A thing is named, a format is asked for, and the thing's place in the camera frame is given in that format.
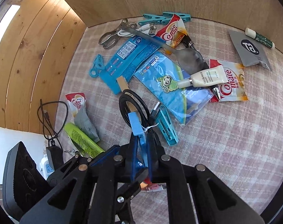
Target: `lip balm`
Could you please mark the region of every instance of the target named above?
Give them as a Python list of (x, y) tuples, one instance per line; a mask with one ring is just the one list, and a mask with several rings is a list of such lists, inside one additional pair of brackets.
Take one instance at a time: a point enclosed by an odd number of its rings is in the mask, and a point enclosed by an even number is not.
[(223, 66), (216, 66), (192, 74), (190, 78), (178, 81), (178, 88), (183, 87), (209, 87), (212, 85), (228, 82)]
[(269, 39), (267, 39), (266, 37), (264, 37), (261, 34), (258, 34), (256, 31), (253, 31), (249, 28), (245, 29), (245, 34), (251, 38), (253, 38), (254, 40), (260, 42), (261, 44), (266, 45), (267, 47), (274, 49), (275, 45), (272, 41), (270, 41)]

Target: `silver bolt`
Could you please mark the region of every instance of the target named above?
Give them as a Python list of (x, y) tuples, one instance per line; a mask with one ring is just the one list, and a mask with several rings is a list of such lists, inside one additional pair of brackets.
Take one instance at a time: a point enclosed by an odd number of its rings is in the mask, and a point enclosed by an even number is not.
[(123, 203), (124, 202), (124, 198), (122, 196), (119, 196), (117, 200), (118, 200), (119, 203)]
[(162, 159), (162, 161), (169, 161), (170, 160), (170, 156), (169, 155), (162, 155), (161, 159)]
[(87, 170), (87, 165), (86, 164), (80, 164), (78, 169), (79, 169), (79, 171), (85, 171), (85, 170)]
[(197, 166), (196, 166), (196, 169), (198, 170), (198, 171), (205, 171), (205, 169), (206, 169), (206, 167), (203, 165), (203, 164), (198, 164)]
[(115, 161), (122, 161), (122, 160), (123, 160), (123, 157), (122, 157), (121, 155), (115, 155), (115, 156), (113, 157), (113, 159), (114, 159)]

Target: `white wall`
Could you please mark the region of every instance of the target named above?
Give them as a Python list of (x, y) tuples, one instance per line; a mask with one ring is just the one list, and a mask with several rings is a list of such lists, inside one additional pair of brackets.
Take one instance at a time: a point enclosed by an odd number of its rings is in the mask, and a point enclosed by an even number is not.
[(2, 184), (7, 153), (20, 141), (24, 143), (28, 153), (35, 161), (37, 167), (44, 156), (43, 151), (45, 149), (45, 138), (43, 135), (9, 130), (0, 127), (0, 184)]

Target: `blue package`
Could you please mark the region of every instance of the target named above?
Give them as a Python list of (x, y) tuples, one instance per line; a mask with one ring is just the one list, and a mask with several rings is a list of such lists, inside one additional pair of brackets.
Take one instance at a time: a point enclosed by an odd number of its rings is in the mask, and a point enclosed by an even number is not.
[(117, 78), (122, 75), (128, 82), (139, 65), (158, 48), (150, 41), (134, 36), (121, 46), (107, 63), (105, 69), (99, 73), (99, 76), (114, 94), (118, 94), (121, 89)]
[(167, 107), (181, 125), (187, 124), (213, 96), (205, 87), (179, 89), (177, 81), (190, 75), (159, 51), (151, 55), (134, 76)]

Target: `plaid tablecloth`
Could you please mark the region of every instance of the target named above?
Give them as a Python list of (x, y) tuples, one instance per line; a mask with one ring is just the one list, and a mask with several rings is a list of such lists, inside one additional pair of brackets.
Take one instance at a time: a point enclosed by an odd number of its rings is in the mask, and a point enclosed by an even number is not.
[[(137, 22), (141, 18), (129, 19)], [(113, 144), (127, 144), (131, 130), (119, 111), (119, 96), (114, 95), (105, 83), (89, 76), (89, 69), (97, 54), (104, 63), (126, 39), (104, 50), (98, 45), (100, 36), (120, 24), (112, 21), (87, 28), (75, 51), (66, 74), (60, 100), (65, 94), (84, 92), (87, 97), (87, 114), (96, 126), (102, 140), (99, 145), (108, 149)], [(241, 63), (228, 34), (236, 28), (193, 19), (185, 23), (190, 37), (205, 59), (220, 59)], [(166, 153), (183, 164), (206, 165), (257, 213), (261, 213), (277, 192), (283, 180), (283, 54), (264, 47), (273, 67), (270, 72), (261, 66), (245, 69), (247, 102), (208, 103), (186, 126), (173, 124), (179, 144), (169, 147), (161, 136)], [(129, 82), (153, 108), (157, 100), (135, 78)], [(55, 127), (60, 128), (65, 109), (57, 110)], [(60, 134), (64, 150), (73, 146), (65, 132)], [(166, 191), (140, 193), (132, 200), (136, 223), (168, 223)]]

